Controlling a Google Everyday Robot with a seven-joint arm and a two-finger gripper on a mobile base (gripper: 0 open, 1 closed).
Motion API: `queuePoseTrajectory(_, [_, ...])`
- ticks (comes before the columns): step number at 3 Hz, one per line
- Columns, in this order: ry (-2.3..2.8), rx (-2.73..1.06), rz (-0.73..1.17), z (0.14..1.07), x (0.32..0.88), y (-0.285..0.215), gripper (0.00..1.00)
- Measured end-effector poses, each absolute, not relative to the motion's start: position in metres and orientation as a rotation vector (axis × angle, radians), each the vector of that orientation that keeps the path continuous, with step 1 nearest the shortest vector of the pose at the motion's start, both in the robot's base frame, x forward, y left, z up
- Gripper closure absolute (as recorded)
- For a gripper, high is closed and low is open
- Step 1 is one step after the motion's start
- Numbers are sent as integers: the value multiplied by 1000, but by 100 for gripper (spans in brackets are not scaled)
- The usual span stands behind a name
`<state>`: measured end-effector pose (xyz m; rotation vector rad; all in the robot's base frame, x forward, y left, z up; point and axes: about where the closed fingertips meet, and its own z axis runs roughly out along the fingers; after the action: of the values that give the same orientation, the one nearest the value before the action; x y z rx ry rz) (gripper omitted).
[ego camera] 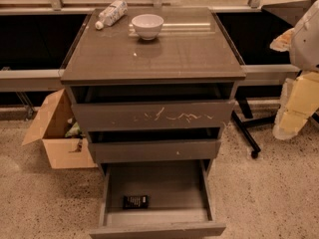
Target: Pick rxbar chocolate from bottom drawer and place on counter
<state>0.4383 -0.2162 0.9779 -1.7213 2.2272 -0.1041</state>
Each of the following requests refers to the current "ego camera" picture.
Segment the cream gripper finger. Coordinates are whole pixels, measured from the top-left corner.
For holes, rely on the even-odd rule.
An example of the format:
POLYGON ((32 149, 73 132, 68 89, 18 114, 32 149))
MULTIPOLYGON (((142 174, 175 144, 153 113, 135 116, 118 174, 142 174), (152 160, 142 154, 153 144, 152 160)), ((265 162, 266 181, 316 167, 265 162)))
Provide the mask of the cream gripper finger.
POLYGON ((286 79, 272 133, 280 140, 296 136, 319 109, 319 73, 305 72, 286 79))
POLYGON ((271 44, 270 48, 278 52, 288 52, 291 47, 291 40, 294 33, 294 29, 288 29, 283 34, 275 38, 271 44))

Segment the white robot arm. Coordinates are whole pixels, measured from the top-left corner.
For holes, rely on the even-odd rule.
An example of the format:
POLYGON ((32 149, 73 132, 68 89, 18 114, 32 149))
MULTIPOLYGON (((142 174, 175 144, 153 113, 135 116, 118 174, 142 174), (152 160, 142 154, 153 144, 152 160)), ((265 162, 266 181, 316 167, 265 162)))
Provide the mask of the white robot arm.
POLYGON ((293 28, 274 39, 270 48, 288 51, 290 63, 301 71, 295 80, 285 80, 272 130, 275 138, 287 140, 319 109, 319 1, 293 28))

